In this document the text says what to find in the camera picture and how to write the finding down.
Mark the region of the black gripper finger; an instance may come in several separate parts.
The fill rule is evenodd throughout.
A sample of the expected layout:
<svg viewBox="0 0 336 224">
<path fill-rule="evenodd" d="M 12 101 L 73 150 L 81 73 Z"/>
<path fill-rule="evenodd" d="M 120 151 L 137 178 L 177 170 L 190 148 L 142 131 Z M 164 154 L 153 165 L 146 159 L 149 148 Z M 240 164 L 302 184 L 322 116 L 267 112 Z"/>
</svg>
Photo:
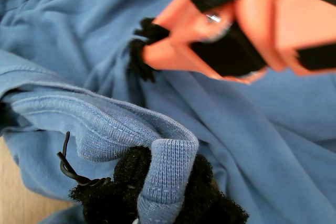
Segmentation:
<svg viewBox="0 0 336 224">
<path fill-rule="evenodd" d="M 72 189 L 69 196 L 81 203 L 85 223 L 133 223 L 150 164 L 149 148 L 132 147 L 119 159 L 112 178 Z"/>
<path fill-rule="evenodd" d="M 249 214 L 215 185 L 211 164 L 197 155 L 185 189 L 180 223 L 246 223 Z"/>
</svg>

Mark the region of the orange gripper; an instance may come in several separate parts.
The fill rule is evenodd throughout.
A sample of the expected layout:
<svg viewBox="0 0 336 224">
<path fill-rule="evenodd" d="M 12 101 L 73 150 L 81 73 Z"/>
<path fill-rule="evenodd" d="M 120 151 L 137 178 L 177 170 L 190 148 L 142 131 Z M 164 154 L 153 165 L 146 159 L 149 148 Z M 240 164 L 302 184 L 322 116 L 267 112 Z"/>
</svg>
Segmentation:
<svg viewBox="0 0 336 224">
<path fill-rule="evenodd" d="M 218 79 L 335 71 L 335 0 L 172 0 L 140 26 L 134 33 L 150 44 L 191 42 Z"/>
</svg>

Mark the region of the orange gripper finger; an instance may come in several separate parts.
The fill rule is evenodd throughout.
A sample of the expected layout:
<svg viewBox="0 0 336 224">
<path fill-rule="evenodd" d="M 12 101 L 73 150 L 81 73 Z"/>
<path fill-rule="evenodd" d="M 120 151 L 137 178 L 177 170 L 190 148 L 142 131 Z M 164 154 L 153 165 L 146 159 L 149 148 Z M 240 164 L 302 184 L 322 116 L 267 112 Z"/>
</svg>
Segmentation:
<svg viewBox="0 0 336 224">
<path fill-rule="evenodd" d="M 130 67 L 145 81 L 154 82 L 154 72 L 159 70 L 198 72 L 218 79 L 218 74 L 195 53 L 189 49 L 178 52 L 167 41 L 147 45 L 143 40 L 134 39 L 129 49 Z"/>
</svg>

